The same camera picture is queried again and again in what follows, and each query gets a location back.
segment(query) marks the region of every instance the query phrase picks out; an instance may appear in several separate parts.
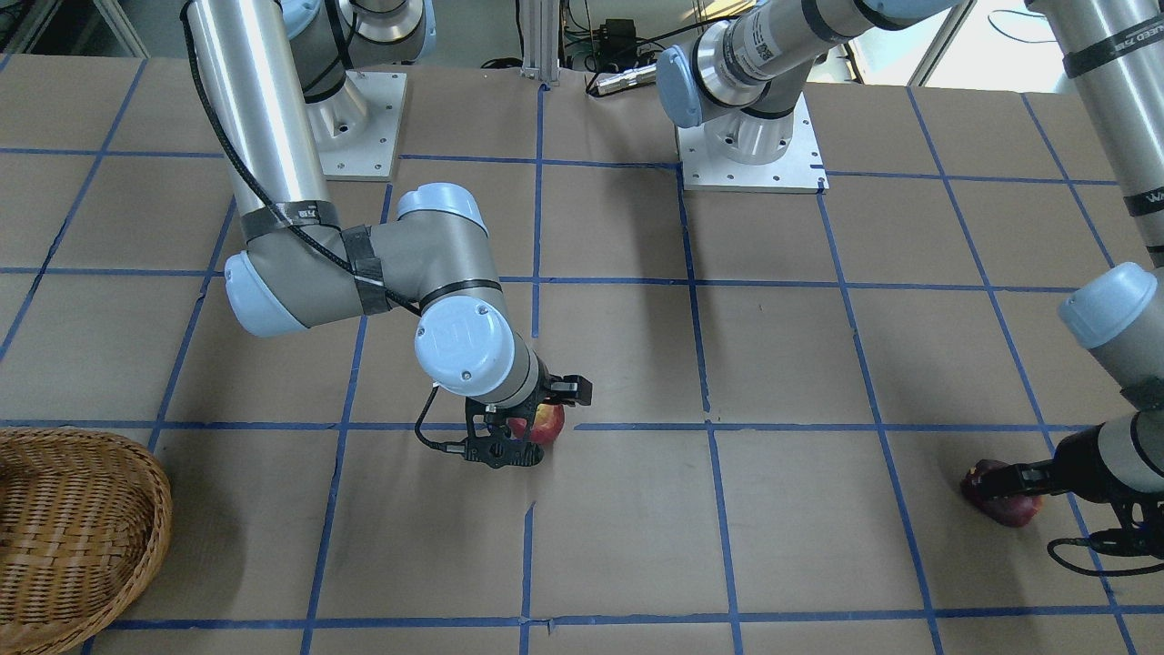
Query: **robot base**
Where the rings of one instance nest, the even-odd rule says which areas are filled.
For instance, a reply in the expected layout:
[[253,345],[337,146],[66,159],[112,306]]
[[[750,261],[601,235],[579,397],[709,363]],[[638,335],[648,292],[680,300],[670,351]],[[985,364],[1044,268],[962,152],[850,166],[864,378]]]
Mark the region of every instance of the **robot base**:
[[676,128],[683,162],[683,187],[690,191],[816,193],[829,187],[821,147],[801,95],[796,101],[796,131],[782,157],[769,164],[743,164],[717,155],[707,143],[703,126]]
[[348,71],[348,76],[368,100],[368,124],[343,147],[319,150],[324,177],[391,181],[407,76],[362,71]]

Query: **gray joint housing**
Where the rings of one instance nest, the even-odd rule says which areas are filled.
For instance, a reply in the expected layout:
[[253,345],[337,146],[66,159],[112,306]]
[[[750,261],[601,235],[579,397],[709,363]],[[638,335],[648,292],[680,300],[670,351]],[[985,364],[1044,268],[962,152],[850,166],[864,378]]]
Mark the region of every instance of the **gray joint housing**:
[[[369,305],[367,284],[382,284],[421,301],[421,327],[435,321],[414,347],[441,386],[502,408],[528,398],[539,384],[538,359],[510,327],[488,234],[468,191],[426,185],[427,191],[421,186],[405,194],[402,219],[368,228],[367,238],[356,234],[360,251],[349,252],[356,241],[349,233],[345,242],[327,211],[328,188],[279,6],[196,0],[190,19],[201,77],[226,137],[283,214],[270,212],[233,171],[249,238],[248,250],[226,265],[227,294],[240,322],[262,336],[304,330],[360,315]],[[354,258],[357,275],[367,279],[315,251],[294,230],[336,258]],[[375,259],[382,280],[362,265]],[[459,341],[463,335],[470,339]]]

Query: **black tape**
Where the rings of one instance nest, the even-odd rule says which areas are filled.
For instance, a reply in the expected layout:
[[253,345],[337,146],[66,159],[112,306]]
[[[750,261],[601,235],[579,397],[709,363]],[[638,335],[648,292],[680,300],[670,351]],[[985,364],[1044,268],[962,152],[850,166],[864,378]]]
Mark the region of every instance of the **black tape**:
[[1164,14],[1129,27],[1078,52],[1067,52],[1067,56],[1063,57],[1063,70],[1066,71],[1067,78],[1074,79],[1161,40],[1164,40]]
[[1134,216],[1162,211],[1164,209],[1164,186],[1135,195],[1124,195],[1123,204],[1128,206],[1128,213]]
[[1140,412],[1157,412],[1164,410],[1164,380],[1149,378],[1126,390],[1120,396]]
[[489,289],[497,289],[498,291],[502,290],[501,283],[494,282],[492,279],[464,279],[461,282],[453,282],[452,284],[445,284],[440,289],[436,289],[435,291],[420,298],[420,307],[424,308],[428,306],[430,302],[442,296],[447,296],[456,291],[463,291],[466,289],[480,289],[483,286]]
[[1152,462],[1152,458],[1148,456],[1148,451],[1144,450],[1144,446],[1140,443],[1140,430],[1137,426],[1138,423],[1140,423],[1140,415],[1137,414],[1131,420],[1131,446],[1136,449],[1136,455],[1140,456],[1140,460],[1142,460],[1144,464],[1147,464],[1148,468],[1152,470],[1152,474],[1156,474],[1161,478],[1164,478],[1164,470],[1161,470],[1161,468],[1155,462]]
[[275,206],[283,215],[276,214],[268,207],[260,207],[240,219],[242,221],[242,235],[247,238],[247,242],[263,234],[270,234],[276,229],[292,225],[298,227],[326,225],[336,229],[340,228],[339,212],[335,211],[335,205],[326,200],[275,202]]
[[821,14],[821,7],[817,6],[817,0],[801,0],[801,10],[804,12],[804,22],[808,23],[808,28],[812,30],[812,34],[817,38],[824,41],[825,43],[835,43],[837,45],[854,38],[853,36],[845,36],[839,31],[832,29],[824,21],[824,16]]
[[760,109],[757,109],[754,107],[744,107],[740,111],[750,116],[761,118],[766,120],[776,120],[785,118],[786,115],[796,111],[796,105],[793,105],[782,112],[761,112]]
[[327,7],[327,22],[332,24],[332,37],[335,40],[335,51],[339,54],[340,63],[343,64],[343,70],[352,70],[355,66],[352,64],[352,56],[348,55],[348,40],[343,36],[343,19],[340,16],[340,9],[335,0],[324,0],[324,6]]
[[354,279],[363,312],[371,315],[392,308],[384,293],[384,269],[371,247],[368,226],[350,227],[340,232],[340,235],[343,237],[343,249],[348,252],[348,263],[355,271]]
[[910,21],[904,24],[895,23],[892,20],[889,20],[889,16],[866,5],[865,0],[857,0],[857,10],[859,10],[861,15],[865,16],[865,20],[873,23],[873,27],[879,27],[886,31],[900,31],[902,29],[906,29],[907,27],[913,27],[918,22],[921,22],[921,21]]

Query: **wicker basket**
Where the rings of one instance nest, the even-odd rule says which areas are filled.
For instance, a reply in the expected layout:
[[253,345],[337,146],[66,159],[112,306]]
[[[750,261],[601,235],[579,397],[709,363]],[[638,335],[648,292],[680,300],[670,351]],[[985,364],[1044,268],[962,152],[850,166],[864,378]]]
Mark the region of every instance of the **wicker basket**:
[[109,625],[157,574],[170,485],[118,435],[0,430],[0,655],[63,653]]

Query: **sticker label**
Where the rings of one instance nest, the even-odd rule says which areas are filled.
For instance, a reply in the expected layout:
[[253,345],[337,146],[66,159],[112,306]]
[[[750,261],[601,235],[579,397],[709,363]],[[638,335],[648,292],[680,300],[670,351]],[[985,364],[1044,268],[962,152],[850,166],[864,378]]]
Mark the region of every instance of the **sticker label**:
[[768,26],[768,21],[764,20],[767,12],[752,12],[750,15],[741,19],[745,22],[743,29],[744,34],[744,56],[740,57],[746,62],[751,69],[755,69],[760,72],[761,66],[775,59],[780,54],[780,47],[776,45],[776,40],[772,35],[772,27]]

